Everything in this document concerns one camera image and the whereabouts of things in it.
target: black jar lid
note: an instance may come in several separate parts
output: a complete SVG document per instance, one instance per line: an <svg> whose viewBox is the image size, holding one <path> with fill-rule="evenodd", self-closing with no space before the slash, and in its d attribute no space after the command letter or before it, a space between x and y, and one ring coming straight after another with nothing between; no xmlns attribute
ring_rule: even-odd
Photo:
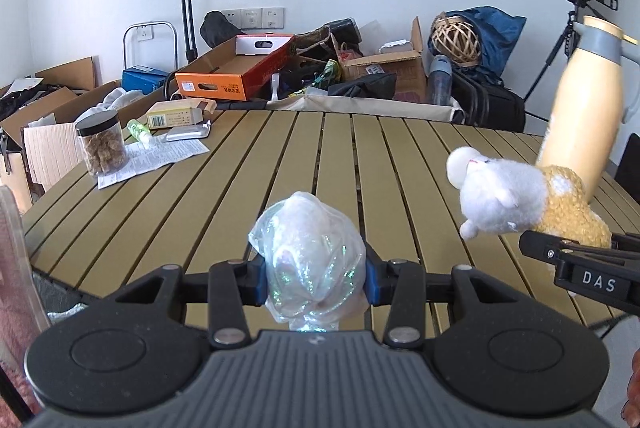
<svg viewBox="0 0 640 428"><path fill-rule="evenodd" d="M87 116L76 123L76 134L80 137L87 137L98 132L111 129L118 122L117 111L102 111L100 113Z"/></svg>

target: blue box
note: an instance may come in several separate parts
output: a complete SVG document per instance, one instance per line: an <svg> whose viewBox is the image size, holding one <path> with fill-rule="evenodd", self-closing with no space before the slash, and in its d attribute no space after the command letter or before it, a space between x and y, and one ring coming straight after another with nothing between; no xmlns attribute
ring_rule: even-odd
<svg viewBox="0 0 640 428"><path fill-rule="evenodd" d="M150 94L162 86L168 74L160 69L134 65L122 72L122 88L126 91L140 90L143 94Z"/></svg>

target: thermos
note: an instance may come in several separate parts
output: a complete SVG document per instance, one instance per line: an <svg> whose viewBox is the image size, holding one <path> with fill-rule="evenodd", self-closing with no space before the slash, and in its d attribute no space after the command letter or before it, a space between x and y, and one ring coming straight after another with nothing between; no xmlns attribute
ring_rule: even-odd
<svg viewBox="0 0 640 428"><path fill-rule="evenodd" d="M556 92L538 166L572 169L591 199L616 140L620 121L638 110L640 93L624 108L622 56L640 65L640 47L617 26L595 17L574 22L580 42Z"/></svg>
<svg viewBox="0 0 640 428"><path fill-rule="evenodd" d="M427 79L427 103L449 105L451 99L451 62L443 54L437 54L431 61Z"/></svg>

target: woven bamboo ball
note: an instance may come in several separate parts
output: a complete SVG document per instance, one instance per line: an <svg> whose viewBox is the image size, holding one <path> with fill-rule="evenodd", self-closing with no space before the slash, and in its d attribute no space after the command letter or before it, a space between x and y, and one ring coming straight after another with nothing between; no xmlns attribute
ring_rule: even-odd
<svg viewBox="0 0 640 428"><path fill-rule="evenodd" d="M431 25L433 47L461 66L480 63L480 41L473 26L463 17L439 14Z"/></svg>

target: electrical outlet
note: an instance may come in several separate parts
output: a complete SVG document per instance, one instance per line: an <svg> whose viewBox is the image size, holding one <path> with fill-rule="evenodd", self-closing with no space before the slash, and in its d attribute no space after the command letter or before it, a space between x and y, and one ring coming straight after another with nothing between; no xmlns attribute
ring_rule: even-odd
<svg viewBox="0 0 640 428"><path fill-rule="evenodd" d="M259 30L262 27L262 8L245 8L240 13L241 30Z"/></svg>
<svg viewBox="0 0 640 428"><path fill-rule="evenodd" d="M284 8L263 8L262 28L264 30L284 28Z"/></svg>
<svg viewBox="0 0 640 428"><path fill-rule="evenodd" d="M225 15L226 20L231 22L236 28L242 28L242 22L240 18L240 12L242 10L223 10L222 14Z"/></svg>
<svg viewBox="0 0 640 428"><path fill-rule="evenodd" d="M154 37L153 26L141 26L140 28L136 29L138 30L138 42L142 42L143 40L151 40Z"/></svg>

